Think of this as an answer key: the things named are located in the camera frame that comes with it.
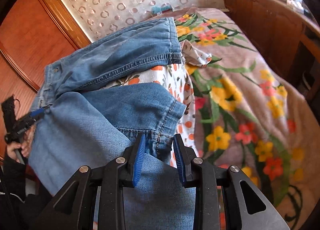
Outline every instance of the bed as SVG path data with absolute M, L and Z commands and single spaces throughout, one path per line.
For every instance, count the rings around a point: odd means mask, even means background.
M 185 8 L 160 17 L 174 17 L 187 60 L 199 156 L 241 167 L 290 228 L 299 229 L 320 197 L 320 129 L 304 97 L 222 11 Z

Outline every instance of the jeans stitching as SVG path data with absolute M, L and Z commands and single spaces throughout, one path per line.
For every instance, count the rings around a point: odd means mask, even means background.
M 137 66 L 149 64 L 149 63 L 160 61 L 160 60 L 165 60 L 169 55 L 172 55 L 172 53 L 156 55 L 156 56 L 149 57 L 147 59 L 138 60 L 132 64 L 127 64 L 126 66 L 122 67 L 124 69 L 122 72 L 118 72 L 119 69 L 113 70 L 112 72 L 110 72 L 110 76 L 108 78 L 106 78 L 107 74 L 105 74 L 102 77 L 96 78 L 94 81 L 90 81 L 90 82 L 86 83 L 84 86 L 77 88 L 75 91 L 85 89 L 88 86 L 95 86 L 97 84 L 103 83 L 103 82 L 105 82 L 105 80 L 111 79 L 112 77 L 114 77 L 116 75 L 121 75 L 124 72 L 130 71 L 131 69 L 136 68 Z
M 160 156 L 160 154 L 159 154 L 159 143 L 160 143 L 161 132 L 162 132 L 163 127 L 164 127 L 164 125 L 165 125 L 165 122 L 166 122 L 166 120 L 167 120 L 167 118 L 168 118 L 168 116 L 169 116 L 169 114 L 170 114 L 171 110 L 173 109 L 173 107 L 174 107 L 174 105 L 175 105 L 176 102 L 177 102 L 177 99 L 175 99 L 175 100 L 173 101 L 173 104 L 171 105 L 171 107 L 170 107 L 170 109 L 169 109 L 166 117 L 164 118 L 163 124 L 162 124 L 161 129 L 160 129 L 159 134 L 158 134 L 157 145 L 156 145 L 156 150 L 157 150 L 157 155 L 158 155 L 157 158 L 158 158 L 158 159 L 160 159 L 160 157 L 159 157 L 159 156 Z
M 170 34 L 170 44 L 171 44 L 171 53 L 173 53 L 173 45 L 172 45 L 172 39 L 171 39 L 171 20 L 169 19 L 169 34 Z
M 132 132 L 132 133 L 153 133 L 155 135 L 159 134 L 159 131 L 156 130 L 139 130 L 139 129 L 132 129 L 132 128 L 122 128 L 122 127 L 116 127 L 117 130 L 119 131 L 125 131 L 125 132 Z M 162 134 L 162 136 L 171 138 L 172 136 L 170 134 Z
M 95 42 L 91 43 L 90 45 L 88 45 L 88 46 L 86 46 L 86 47 L 84 47 L 84 48 L 81 48 L 81 49 L 77 50 L 76 52 L 82 52 L 82 51 L 84 51 L 84 50 L 90 49 L 91 47 L 93 47 L 93 46 L 95 46 L 95 45 L 99 46 L 99 45 L 101 45 L 102 43 L 105 43 L 105 42 L 109 41 L 111 38 L 113 38 L 114 36 L 116 36 L 116 35 L 118 35 L 118 34 L 121 35 L 121 34 L 123 34 L 123 33 L 126 32 L 126 31 L 134 30 L 134 29 L 137 28 L 137 27 L 141 27 L 141 26 L 146 25 L 146 24 L 149 24 L 149 23 L 154 23 L 154 22 L 157 22 L 158 20 L 159 20 L 159 19 L 155 19 L 155 20 L 150 21 L 150 22 L 148 22 L 148 23 L 141 23 L 141 25 L 137 25 L 137 26 L 134 26 L 134 27 L 129 28 L 129 29 L 124 29 L 124 30 L 122 30 L 121 32 L 116 32 L 115 34 L 112 34 L 112 35 L 110 35 L 110 36 L 108 36 L 108 37 L 105 37 L 104 39 L 102 39 L 102 40 L 100 40 L 100 41 L 95 41 Z

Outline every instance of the wooden door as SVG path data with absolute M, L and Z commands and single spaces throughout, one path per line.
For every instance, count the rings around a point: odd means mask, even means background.
M 44 81 L 44 67 L 77 50 L 42 0 L 17 0 L 0 26 L 0 102 L 20 101 L 16 116 L 28 113 Z M 0 109 L 0 160 L 5 126 Z
M 78 48 L 91 43 L 61 0 L 44 0 L 44 2 Z
M 302 31 L 302 20 L 283 5 L 274 5 L 271 12 L 272 42 L 268 54 L 270 67 L 287 79 Z

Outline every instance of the blue gripper pad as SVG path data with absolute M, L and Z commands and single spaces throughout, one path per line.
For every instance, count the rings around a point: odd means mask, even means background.
M 177 140 L 177 136 L 173 136 L 173 151 L 174 151 L 174 156 L 176 158 L 176 163 L 177 163 L 177 169 L 178 169 L 178 174 L 179 174 L 179 179 L 182 184 L 182 186 L 185 186 L 187 179 L 186 179 L 186 168 L 185 164 L 183 162 L 182 154 L 181 154 L 181 149 Z
M 132 184 L 134 187 L 138 184 L 140 177 L 141 177 L 141 170 L 142 170 L 145 150 L 146 150 L 146 136 L 143 134 L 141 136 L 136 159 L 134 160 L 134 165 L 133 165 Z

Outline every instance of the jeans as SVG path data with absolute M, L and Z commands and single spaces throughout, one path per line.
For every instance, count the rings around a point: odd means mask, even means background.
M 51 105 L 37 123 L 29 164 L 55 194 L 82 165 L 104 166 L 146 135 L 141 179 L 124 189 L 128 229 L 192 229 L 195 190 L 184 189 L 167 163 L 186 106 L 157 83 L 95 91 L 157 65 L 181 63 L 172 18 L 139 23 L 45 69 L 32 109 Z

